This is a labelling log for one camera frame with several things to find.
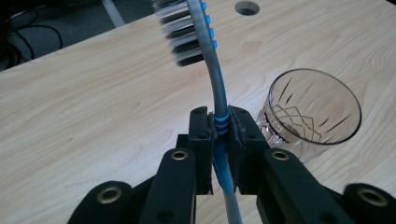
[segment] brass screw hole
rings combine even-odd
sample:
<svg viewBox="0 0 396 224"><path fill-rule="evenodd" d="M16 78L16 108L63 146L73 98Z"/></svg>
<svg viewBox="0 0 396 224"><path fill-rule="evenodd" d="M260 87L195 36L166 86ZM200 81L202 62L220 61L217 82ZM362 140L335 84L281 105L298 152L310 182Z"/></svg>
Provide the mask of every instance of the brass screw hole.
<svg viewBox="0 0 396 224"><path fill-rule="evenodd" d="M182 161L186 159L189 156L189 154L185 151L176 151L172 153L172 159L175 161Z"/></svg>
<svg viewBox="0 0 396 224"><path fill-rule="evenodd" d="M288 154L281 151L274 151L271 155L279 161L286 161L290 158Z"/></svg>
<svg viewBox="0 0 396 224"><path fill-rule="evenodd" d="M122 190L117 186L107 187L99 192L97 201L99 203L114 203L120 198Z"/></svg>
<svg viewBox="0 0 396 224"><path fill-rule="evenodd" d="M373 189L358 189L358 195L367 203L384 207L388 205L388 200Z"/></svg>

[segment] table surface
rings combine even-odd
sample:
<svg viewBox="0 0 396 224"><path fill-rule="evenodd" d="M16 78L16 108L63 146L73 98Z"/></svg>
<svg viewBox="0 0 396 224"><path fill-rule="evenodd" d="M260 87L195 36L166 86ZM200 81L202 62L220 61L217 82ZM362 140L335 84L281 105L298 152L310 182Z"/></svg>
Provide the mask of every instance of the table surface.
<svg viewBox="0 0 396 224"><path fill-rule="evenodd" d="M396 196L396 7L380 0L209 0L228 103L255 118L270 84L299 67L334 75L361 103L348 142L306 166L342 192L349 183ZM195 107L213 109L204 63L177 67L153 15L0 73L0 220L66 223L108 180L136 186L186 133ZM226 222L219 185L197 199L197 223ZM246 223L255 197L238 195Z"/></svg>

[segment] toothbrush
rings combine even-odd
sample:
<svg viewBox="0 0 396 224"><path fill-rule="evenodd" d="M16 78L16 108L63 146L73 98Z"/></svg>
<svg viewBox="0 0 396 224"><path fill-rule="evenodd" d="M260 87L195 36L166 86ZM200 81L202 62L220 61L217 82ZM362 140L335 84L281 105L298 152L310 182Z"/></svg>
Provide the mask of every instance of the toothbrush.
<svg viewBox="0 0 396 224"><path fill-rule="evenodd" d="M177 65L186 66L205 61L212 83L214 98L214 126L217 139L212 152L213 166L223 189L229 223L242 223L238 202L233 192L233 179L227 161L227 134L230 113L227 97L215 51L215 32L209 27L210 17L205 14L206 3L201 0L157 0L153 2L163 31L170 40Z"/></svg>

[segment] clear drinking glass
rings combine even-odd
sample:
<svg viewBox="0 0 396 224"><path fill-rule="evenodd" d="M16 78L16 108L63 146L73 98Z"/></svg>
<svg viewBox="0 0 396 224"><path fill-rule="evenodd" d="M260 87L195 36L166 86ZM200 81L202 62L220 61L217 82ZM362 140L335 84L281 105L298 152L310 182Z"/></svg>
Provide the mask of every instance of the clear drinking glass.
<svg viewBox="0 0 396 224"><path fill-rule="evenodd" d="M308 162L355 135L361 107L337 78L295 69L276 78L256 121L270 147L289 150Z"/></svg>

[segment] floor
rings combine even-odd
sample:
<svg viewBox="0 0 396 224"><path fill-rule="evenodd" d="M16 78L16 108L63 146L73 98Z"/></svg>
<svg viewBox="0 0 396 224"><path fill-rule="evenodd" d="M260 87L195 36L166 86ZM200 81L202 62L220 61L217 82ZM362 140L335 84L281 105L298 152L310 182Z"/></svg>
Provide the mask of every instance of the floor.
<svg viewBox="0 0 396 224"><path fill-rule="evenodd" d="M154 13L150 0L113 0L113 3L125 23ZM34 10L17 14L11 22L14 28L29 25L18 32L8 32L8 43L21 52L19 60L15 57L15 65L115 28L101 0L89 0L71 7L36 7ZM60 37L52 28L59 32L62 45ZM5 70L7 66L7 58L0 61L0 71Z"/></svg>

